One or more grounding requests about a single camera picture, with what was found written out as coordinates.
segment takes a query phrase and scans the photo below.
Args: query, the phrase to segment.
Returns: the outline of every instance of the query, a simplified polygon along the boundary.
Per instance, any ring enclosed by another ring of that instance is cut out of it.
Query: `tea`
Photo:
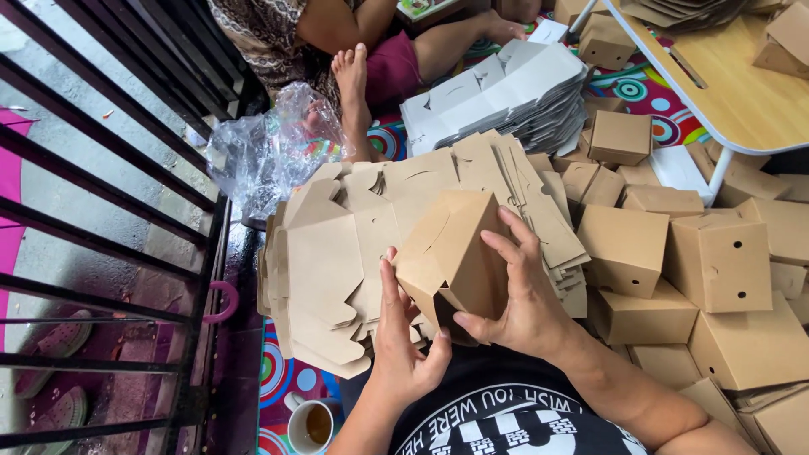
[[[332,435],[332,416],[325,406],[313,406],[306,416],[306,431],[315,444],[326,444]]]

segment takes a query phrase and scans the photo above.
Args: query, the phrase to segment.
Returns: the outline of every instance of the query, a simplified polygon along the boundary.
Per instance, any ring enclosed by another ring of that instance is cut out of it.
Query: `hand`
[[[551,358],[562,351],[575,322],[561,306],[543,270],[540,238],[504,206],[500,206],[498,216],[511,228],[519,246],[491,231],[481,231],[481,239],[508,263],[506,311],[499,321],[465,312],[455,313],[453,319],[478,341],[493,342],[553,363]]]
[[[388,258],[379,262],[382,309],[376,327],[374,369],[368,385],[384,390],[384,396],[396,400],[391,404],[402,411],[438,387],[452,351],[446,327],[436,334],[426,357],[410,342],[410,322],[418,315],[418,308],[404,291],[399,292],[390,263],[394,256],[396,249],[390,247]]]

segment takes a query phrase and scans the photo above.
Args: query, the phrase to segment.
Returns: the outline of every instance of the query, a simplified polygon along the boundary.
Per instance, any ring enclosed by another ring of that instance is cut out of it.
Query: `wooden table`
[[[646,25],[621,14],[618,0],[603,1],[683,104],[723,145],[709,184],[714,195],[735,152],[772,155],[809,147],[809,81],[751,65],[765,18],[741,15],[722,26],[674,37],[671,53],[705,87],[699,88]]]

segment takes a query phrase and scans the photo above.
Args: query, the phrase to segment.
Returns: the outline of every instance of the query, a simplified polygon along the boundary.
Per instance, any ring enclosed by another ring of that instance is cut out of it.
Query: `clear plastic bag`
[[[352,155],[345,144],[328,100],[307,83],[291,83],[267,113],[214,126],[208,175],[243,215],[263,220],[321,164]]]

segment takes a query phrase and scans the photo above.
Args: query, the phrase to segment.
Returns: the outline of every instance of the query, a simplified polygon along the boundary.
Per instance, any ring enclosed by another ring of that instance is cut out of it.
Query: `sandal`
[[[78,310],[70,317],[92,317],[86,309]],[[63,359],[75,354],[90,337],[93,325],[89,322],[63,322],[36,344],[33,355]],[[33,398],[48,382],[53,370],[23,370],[14,385],[16,398]]]
[[[81,427],[87,417],[87,395],[84,389],[75,386],[59,398],[49,410],[42,414],[26,432],[47,432]],[[23,455],[59,455],[73,444],[72,440],[50,444],[29,445]]]

